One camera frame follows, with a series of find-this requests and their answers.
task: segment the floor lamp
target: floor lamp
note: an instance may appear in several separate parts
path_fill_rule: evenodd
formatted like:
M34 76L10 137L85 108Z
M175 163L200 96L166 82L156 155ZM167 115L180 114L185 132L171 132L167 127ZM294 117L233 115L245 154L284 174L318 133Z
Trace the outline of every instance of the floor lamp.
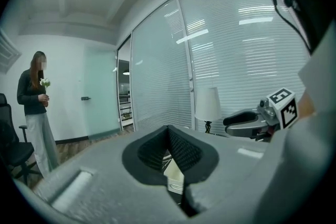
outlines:
M211 122L222 117L220 107L217 87L197 90L195 117L205 121L205 132L208 134L210 133Z

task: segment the black cable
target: black cable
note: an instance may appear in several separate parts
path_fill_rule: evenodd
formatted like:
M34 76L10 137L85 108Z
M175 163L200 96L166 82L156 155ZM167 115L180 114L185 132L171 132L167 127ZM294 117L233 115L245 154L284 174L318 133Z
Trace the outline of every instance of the black cable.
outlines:
M278 2L277 2L277 0L273 0L273 4L274 4L274 9L275 9L275 11L277 12L277 14L280 16L280 18L282 19L282 20L284 20L291 28L293 28L294 29L294 31L301 37L301 39L302 39L302 41L303 41L303 43L305 44L305 47L306 47L306 49L308 50L308 52L309 52L309 54L311 54L311 49L310 49L310 47L308 46L308 44L307 44L307 42L306 42L306 40L305 40L305 38L303 37L303 35L300 33L300 31L289 21L289 20L287 20L286 18L284 18L281 14L280 14L280 12L279 12L279 10L278 10Z
M281 14L280 14L280 12L279 12L279 10L278 10L278 7L277 6L274 6L274 8L275 8L275 11L277 12L277 14L291 27L291 28L293 28L294 29L294 31L296 32L296 33L298 33L298 35L301 37L301 39L303 40L303 42L304 42L304 44L305 44L305 46L306 46L306 49L308 50L308 52L309 52L309 54L311 55L311 49L309 48L309 46L308 46L308 44L307 44L307 42L306 42L306 40L305 40L305 38L303 37L303 35L300 33L300 31L289 21L289 20L287 20L286 18L284 18Z

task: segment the armrest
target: armrest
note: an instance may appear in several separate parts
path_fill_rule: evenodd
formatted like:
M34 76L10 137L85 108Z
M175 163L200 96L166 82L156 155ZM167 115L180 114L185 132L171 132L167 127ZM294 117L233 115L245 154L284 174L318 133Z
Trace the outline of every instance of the armrest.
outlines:
M22 131L23 131L23 137L25 139L25 142L27 143L27 137L26 137L27 126L26 125L20 125L19 128L22 129Z

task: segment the dark sweater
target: dark sweater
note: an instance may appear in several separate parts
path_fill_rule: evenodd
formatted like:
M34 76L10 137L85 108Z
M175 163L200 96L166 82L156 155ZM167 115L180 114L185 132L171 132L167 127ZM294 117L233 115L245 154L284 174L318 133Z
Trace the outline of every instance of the dark sweater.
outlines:
M38 96L43 93L46 93L46 89L40 84L38 89L33 88L30 79L30 69L24 71L17 86L17 102L25 106L25 115L47 112L44 105L38 101Z

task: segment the glass wall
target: glass wall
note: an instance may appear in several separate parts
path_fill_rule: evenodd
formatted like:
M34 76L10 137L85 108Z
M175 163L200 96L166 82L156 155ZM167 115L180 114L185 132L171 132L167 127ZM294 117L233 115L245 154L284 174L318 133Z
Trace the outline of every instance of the glass wall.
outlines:
M183 24L176 0L147 17L132 34L131 92L135 129L192 126Z
M129 83L119 83L119 94L127 94L130 91Z
M272 0L179 0L185 21L195 92L218 87L222 118L212 132L225 134L223 119L282 87L298 100L298 71L308 60L303 41L275 12ZM278 9L292 23L284 4ZM204 131L204 122L196 122Z

